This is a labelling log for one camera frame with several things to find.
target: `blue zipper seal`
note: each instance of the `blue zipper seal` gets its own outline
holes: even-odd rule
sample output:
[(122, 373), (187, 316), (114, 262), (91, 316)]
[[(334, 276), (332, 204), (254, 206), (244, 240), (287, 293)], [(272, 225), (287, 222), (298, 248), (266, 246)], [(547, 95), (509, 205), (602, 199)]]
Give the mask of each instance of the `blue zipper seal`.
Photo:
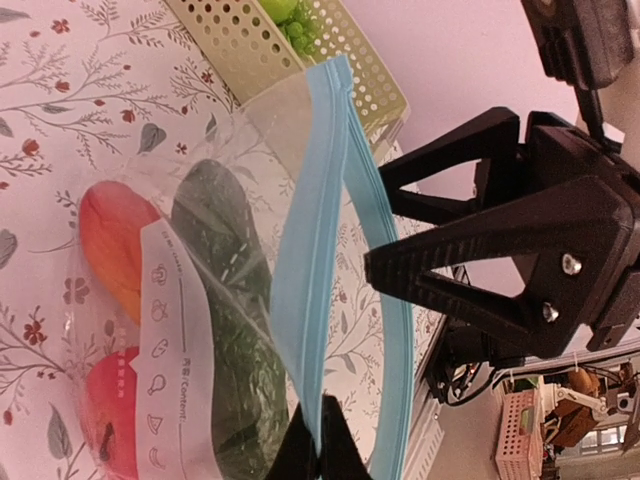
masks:
[[(306, 76), (313, 124), (273, 275), (271, 331), (320, 455), (324, 364), (343, 180), (370, 248), (394, 242), (398, 234), (351, 102), (353, 79), (348, 60), (335, 58), (309, 69)], [(384, 384), (370, 473), (376, 480), (399, 480), (413, 400), (414, 326), (406, 302), (382, 295), (381, 303)]]

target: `icon printed on bag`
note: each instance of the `icon printed on bag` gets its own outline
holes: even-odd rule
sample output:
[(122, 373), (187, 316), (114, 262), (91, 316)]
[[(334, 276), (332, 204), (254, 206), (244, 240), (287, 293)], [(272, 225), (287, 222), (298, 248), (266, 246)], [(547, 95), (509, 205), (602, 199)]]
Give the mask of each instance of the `icon printed on bag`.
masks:
[(154, 435), (158, 435), (162, 422), (164, 422), (164, 418), (162, 417), (154, 417), (151, 414), (147, 415), (147, 425), (149, 426), (149, 430), (151, 430), (151, 433), (153, 433)]
[(167, 386), (167, 379), (164, 375), (156, 375), (153, 377), (153, 381), (151, 382), (151, 388), (147, 390), (147, 394), (152, 396), (156, 392), (160, 392), (165, 389)]
[(158, 345), (154, 347), (153, 351), (151, 352), (151, 356), (153, 358), (160, 358), (162, 355), (166, 353), (168, 349), (169, 349), (169, 340), (167, 340), (166, 338), (163, 338), (158, 342)]
[(165, 470), (167, 468), (166, 465), (163, 465), (158, 459), (158, 449), (156, 447), (149, 450), (149, 462), (158, 470)]
[(167, 283), (167, 269), (162, 263), (151, 270), (151, 282), (161, 287), (164, 287), (164, 284)]
[(167, 317), (167, 304), (156, 298), (151, 304), (151, 318), (156, 322), (161, 322)]

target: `metal screw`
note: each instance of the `metal screw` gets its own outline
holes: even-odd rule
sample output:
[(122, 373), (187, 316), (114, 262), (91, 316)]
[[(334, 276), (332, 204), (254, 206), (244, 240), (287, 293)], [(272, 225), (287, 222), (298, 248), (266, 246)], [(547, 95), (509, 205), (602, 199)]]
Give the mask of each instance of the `metal screw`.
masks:
[(565, 253), (562, 256), (562, 271), (573, 277), (582, 271), (582, 262), (570, 253)]
[(556, 310), (549, 302), (544, 302), (542, 304), (542, 316), (547, 323), (553, 323), (560, 316), (560, 312), (558, 312), (558, 310)]

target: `printed label on bag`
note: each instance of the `printed label on bag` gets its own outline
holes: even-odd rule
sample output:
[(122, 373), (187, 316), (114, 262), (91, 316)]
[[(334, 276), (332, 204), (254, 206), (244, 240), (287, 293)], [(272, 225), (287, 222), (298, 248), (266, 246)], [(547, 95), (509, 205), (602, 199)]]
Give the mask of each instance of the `printed label on bag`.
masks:
[(136, 442), (141, 480), (221, 479), (211, 441), (213, 336), (204, 287), (165, 220), (142, 230)]

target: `orange bell pepper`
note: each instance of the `orange bell pepper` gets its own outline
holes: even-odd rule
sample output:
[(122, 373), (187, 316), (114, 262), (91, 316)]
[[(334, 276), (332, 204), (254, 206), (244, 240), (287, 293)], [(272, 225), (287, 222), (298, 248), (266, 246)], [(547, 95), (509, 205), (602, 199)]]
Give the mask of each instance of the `orange bell pepper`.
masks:
[(160, 214), (127, 185), (105, 181), (87, 190), (78, 216), (80, 243), (91, 269), (140, 325), (140, 231), (159, 220)]

